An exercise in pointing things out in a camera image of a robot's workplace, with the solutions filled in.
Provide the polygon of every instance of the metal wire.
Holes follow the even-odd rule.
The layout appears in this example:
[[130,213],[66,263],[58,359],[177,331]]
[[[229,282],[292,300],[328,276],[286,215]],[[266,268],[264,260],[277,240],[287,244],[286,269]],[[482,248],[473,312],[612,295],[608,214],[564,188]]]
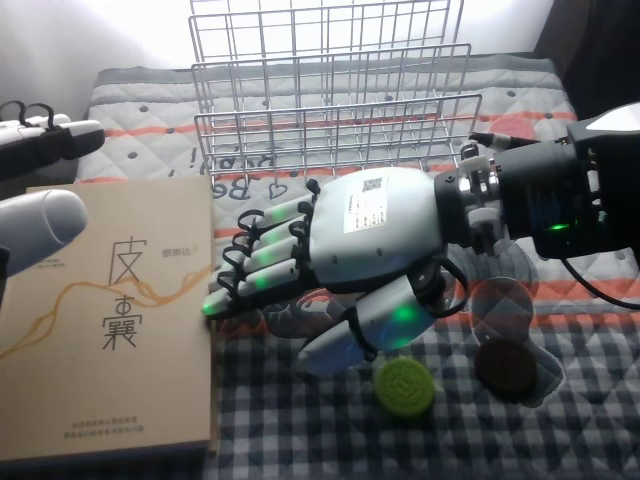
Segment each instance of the metal wire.
[[[457,163],[453,142],[473,130],[481,96],[462,90],[471,46],[441,43],[449,7],[401,1],[191,17],[196,56],[208,60],[192,67],[195,122],[214,179],[273,175],[277,184],[283,172]],[[275,27],[286,27],[279,44]],[[203,37],[218,31],[211,53]]]

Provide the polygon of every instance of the brown round object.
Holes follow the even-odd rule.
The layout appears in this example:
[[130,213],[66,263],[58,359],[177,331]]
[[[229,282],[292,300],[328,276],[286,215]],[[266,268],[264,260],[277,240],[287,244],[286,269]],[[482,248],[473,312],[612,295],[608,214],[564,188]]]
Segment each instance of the brown round object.
[[478,348],[478,380],[498,397],[517,402],[536,385],[537,361],[528,348],[507,338],[495,338]]

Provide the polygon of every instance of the gingham pattern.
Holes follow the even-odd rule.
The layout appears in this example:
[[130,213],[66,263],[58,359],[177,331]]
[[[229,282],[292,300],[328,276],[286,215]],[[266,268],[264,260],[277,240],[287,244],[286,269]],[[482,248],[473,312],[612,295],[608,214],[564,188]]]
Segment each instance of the gingham pattern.
[[[484,96],[478,131],[493,128],[491,116],[507,114],[502,120],[521,124],[527,118],[522,112],[537,111],[549,113],[524,120],[537,138],[564,134],[571,120],[551,115],[571,111],[559,79],[538,71],[540,61],[525,63],[530,71],[510,70],[503,63],[467,75],[465,85]],[[187,84],[100,84],[90,118],[119,135],[81,161],[79,177],[200,173],[199,152],[192,161],[193,132],[127,133],[190,123],[197,108],[194,98],[193,86]],[[139,155],[131,158],[130,152]],[[301,195],[303,182],[290,180],[281,182],[289,188],[275,200],[268,179],[252,181],[246,201],[220,198],[218,226],[233,226],[246,209]],[[217,456],[206,462],[205,478],[640,478],[640,316],[590,298],[558,262],[538,258],[530,240],[519,241],[498,259],[461,249],[451,249],[450,255],[472,282],[501,275],[528,285],[536,310],[529,339],[561,372],[541,406],[506,404],[481,386],[473,370],[478,341],[465,315],[439,320],[420,339],[389,355],[411,355],[433,374],[433,409],[414,422],[392,419],[374,399],[372,379],[383,358],[318,379],[295,369],[301,340],[264,335],[221,339],[220,441]],[[591,281],[623,279],[609,291],[629,297],[628,292],[638,291],[638,271],[628,256],[594,255],[574,265]],[[295,307],[294,302],[283,311]],[[553,380],[554,375],[545,378]],[[161,477],[159,470],[143,472],[143,478]],[[162,477],[201,474],[172,464]]]

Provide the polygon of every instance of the quilted fabric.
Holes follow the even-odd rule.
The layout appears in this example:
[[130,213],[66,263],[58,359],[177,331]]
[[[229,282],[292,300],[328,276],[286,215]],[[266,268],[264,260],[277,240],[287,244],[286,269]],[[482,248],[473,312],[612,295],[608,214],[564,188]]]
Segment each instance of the quilted fabric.
[[[483,95],[477,131],[540,140],[566,133],[575,115],[549,62],[482,60],[464,83],[465,91]],[[103,76],[90,118],[105,125],[108,138],[82,159],[80,180],[207,173],[193,128],[195,91],[190,74],[180,73]],[[229,98],[219,93],[224,105]],[[225,176],[224,164],[217,168],[220,246],[243,211],[304,193],[297,171],[245,178]],[[328,171],[312,176],[321,184],[333,178]],[[331,378],[296,370],[303,338],[328,328],[352,303],[311,292],[219,327],[220,444],[207,476],[638,478],[640,314],[592,298],[559,262],[539,258],[528,239],[498,258],[456,246],[449,255],[475,286],[466,311],[384,356],[411,355],[431,370],[436,397],[428,417],[399,423],[376,404],[372,378],[383,356]],[[609,294],[640,297],[630,251],[572,263]],[[496,399],[475,377],[474,354],[492,335],[516,338],[538,359],[538,385],[522,403]]]

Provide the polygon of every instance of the qr code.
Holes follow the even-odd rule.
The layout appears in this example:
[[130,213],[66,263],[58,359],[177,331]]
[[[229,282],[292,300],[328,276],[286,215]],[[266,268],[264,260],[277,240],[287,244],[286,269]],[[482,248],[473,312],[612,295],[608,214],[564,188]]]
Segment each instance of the qr code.
[[365,180],[362,184],[362,193],[382,188],[382,177]]

